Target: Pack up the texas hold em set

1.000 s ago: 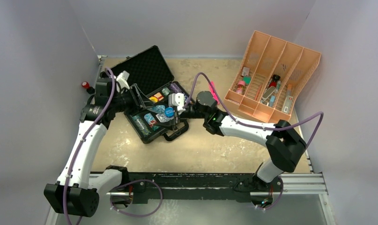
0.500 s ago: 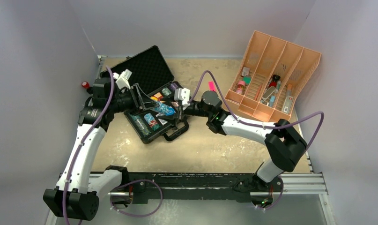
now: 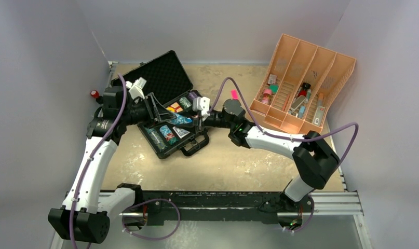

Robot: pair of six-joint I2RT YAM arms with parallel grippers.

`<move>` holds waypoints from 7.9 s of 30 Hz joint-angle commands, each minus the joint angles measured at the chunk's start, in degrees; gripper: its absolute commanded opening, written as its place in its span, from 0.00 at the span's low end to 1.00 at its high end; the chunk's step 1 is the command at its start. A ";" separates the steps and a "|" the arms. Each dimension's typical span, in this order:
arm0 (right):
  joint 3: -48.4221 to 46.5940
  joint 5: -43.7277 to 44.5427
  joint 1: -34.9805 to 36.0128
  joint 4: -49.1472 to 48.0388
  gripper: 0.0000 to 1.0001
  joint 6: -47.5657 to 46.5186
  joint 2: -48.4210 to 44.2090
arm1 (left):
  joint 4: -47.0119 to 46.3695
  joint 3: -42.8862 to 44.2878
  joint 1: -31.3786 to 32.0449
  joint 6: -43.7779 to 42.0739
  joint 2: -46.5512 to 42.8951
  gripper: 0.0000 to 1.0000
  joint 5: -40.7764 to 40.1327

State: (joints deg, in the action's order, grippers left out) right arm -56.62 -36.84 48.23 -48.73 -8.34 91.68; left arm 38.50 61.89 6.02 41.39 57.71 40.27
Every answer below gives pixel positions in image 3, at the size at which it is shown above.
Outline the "blue playing card deck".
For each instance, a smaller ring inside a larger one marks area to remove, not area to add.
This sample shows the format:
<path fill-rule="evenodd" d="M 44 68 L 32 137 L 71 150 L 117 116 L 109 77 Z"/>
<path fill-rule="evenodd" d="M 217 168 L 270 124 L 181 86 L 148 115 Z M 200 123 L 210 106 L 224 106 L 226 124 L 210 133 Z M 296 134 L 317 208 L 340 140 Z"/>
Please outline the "blue playing card deck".
<path fill-rule="evenodd" d="M 177 136 L 178 136 L 180 139 L 182 139 L 182 138 L 184 138 L 185 136 L 187 136 L 187 135 L 189 135 L 189 134 L 190 134 L 190 131 L 187 131 L 187 130 L 185 130 L 185 129 L 178 128 L 178 127 L 172 127 L 172 128 L 173 128 L 174 132 L 177 134 Z"/>

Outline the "purple chip stack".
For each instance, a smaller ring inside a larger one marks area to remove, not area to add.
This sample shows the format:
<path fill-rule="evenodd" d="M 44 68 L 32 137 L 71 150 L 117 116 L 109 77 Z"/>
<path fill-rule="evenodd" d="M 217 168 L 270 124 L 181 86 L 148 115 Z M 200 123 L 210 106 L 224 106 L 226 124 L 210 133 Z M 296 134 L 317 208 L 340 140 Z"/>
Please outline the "purple chip stack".
<path fill-rule="evenodd" d="M 189 98 L 189 100 L 191 101 L 191 102 L 193 102 L 195 99 L 197 99 L 199 97 L 199 95 L 196 93 L 196 92 L 194 92 L 194 91 L 191 91 L 189 94 L 188 94 L 188 98 Z"/>

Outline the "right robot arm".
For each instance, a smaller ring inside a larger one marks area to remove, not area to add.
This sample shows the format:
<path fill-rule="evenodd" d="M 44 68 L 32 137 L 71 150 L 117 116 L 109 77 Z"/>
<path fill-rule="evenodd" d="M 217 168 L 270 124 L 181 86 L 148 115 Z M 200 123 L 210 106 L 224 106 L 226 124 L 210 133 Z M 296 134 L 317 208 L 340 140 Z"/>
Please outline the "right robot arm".
<path fill-rule="evenodd" d="M 203 127 L 229 129 L 229 139 L 239 147 L 267 150 L 294 161 L 299 175 L 284 189 L 281 206 L 293 211 L 301 200 L 316 189 L 323 189 L 340 161 L 338 155 L 315 131 L 306 135 L 264 129 L 246 118 L 239 100 L 228 99 L 222 110 L 210 111 L 210 100 L 197 97 L 192 109 L 197 113 L 186 128 L 200 131 Z"/>

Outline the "green white chip stack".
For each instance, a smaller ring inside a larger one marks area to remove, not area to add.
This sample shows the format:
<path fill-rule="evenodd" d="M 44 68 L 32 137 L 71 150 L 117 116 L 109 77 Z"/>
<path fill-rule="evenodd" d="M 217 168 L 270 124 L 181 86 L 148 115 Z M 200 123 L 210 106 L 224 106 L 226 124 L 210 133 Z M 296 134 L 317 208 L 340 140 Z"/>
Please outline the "green white chip stack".
<path fill-rule="evenodd" d="M 183 109 L 192 107 L 191 101 L 187 97 L 182 97 L 179 99 L 179 103 Z"/>

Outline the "red Texas Hold'em card box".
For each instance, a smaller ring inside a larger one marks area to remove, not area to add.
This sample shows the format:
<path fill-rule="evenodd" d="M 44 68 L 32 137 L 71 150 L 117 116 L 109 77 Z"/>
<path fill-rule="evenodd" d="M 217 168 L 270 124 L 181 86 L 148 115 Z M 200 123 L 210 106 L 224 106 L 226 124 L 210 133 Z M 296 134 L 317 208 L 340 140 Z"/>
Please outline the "red Texas Hold'em card box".
<path fill-rule="evenodd" d="M 173 113 L 180 113 L 184 111 L 183 107 L 180 105 L 179 102 L 174 102 L 167 106 L 167 110 Z"/>

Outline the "black poker set case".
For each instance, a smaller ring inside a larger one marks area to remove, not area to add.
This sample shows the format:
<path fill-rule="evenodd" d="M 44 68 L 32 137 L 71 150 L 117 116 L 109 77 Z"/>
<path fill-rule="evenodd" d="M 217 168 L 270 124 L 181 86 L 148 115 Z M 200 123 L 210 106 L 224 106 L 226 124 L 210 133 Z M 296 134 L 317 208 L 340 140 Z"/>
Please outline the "black poker set case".
<path fill-rule="evenodd" d="M 152 92 L 159 100 L 160 104 L 162 104 L 165 108 L 174 102 L 179 102 L 179 99 L 182 97 L 188 98 L 188 94 L 191 91 L 194 91 L 201 96 L 200 93 L 194 89 L 190 78 L 188 77 L 176 52 L 173 50 L 170 50 L 147 63 L 143 63 L 139 67 L 123 75 L 123 78 L 130 82 L 134 82 L 140 77 L 147 81 L 143 88 L 144 94 L 148 95 Z M 185 117 L 192 117 L 196 113 L 192 110 L 192 107 L 190 107 L 184 109 L 184 111 L 178 114 Z M 169 145 L 165 140 L 164 136 L 159 131 L 159 128 L 164 125 L 167 125 L 177 137 L 179 140 L 177 143 Z M 156 127 L 150 126 L 147 123 L 138 124 L 139 130 L 155 151 L 156 156 L 160 159 L 166 159 L 178 150 L 181 150 L 183 155 L 190 157 L 209 143 L 209 136 L 207 134 L 199 135 L 190 132 L 189 135 L 180 139 L 172 127 L 178 126 L 169 123 L 163 123 Z M 164 151 L 159 151 L 150 136 L 147 134 L 145 130 L 146 128 L 155 129 L 168 148 Z"/>

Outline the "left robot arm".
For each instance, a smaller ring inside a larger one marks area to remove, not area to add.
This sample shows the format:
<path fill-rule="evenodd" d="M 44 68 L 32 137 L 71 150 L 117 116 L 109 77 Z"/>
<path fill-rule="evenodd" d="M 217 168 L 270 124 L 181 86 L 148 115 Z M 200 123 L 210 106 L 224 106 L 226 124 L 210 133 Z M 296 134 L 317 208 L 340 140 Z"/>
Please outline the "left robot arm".
<path fill-rule="evenodd" d="M 114 86 L 103 94 L 92 91 L 99 103 L 86 134 L 84 156 L 78 173 L 60 208 L 51 209 L 48 221 L 56 233 L 69 240 L 74 248 L 79 242 L 102 243 L 109 233 L 112 220 L 128 209 L 147 211 L 153 202 L 144 200 L 141 186 L 122 183 L 104 201 L 100 201 L 101 186 L 112 156 L 127 127 L 148 123 L 163 125 L 175 114 L 163 107 L 149 93 L 142 96 L 137 87 Z"/>

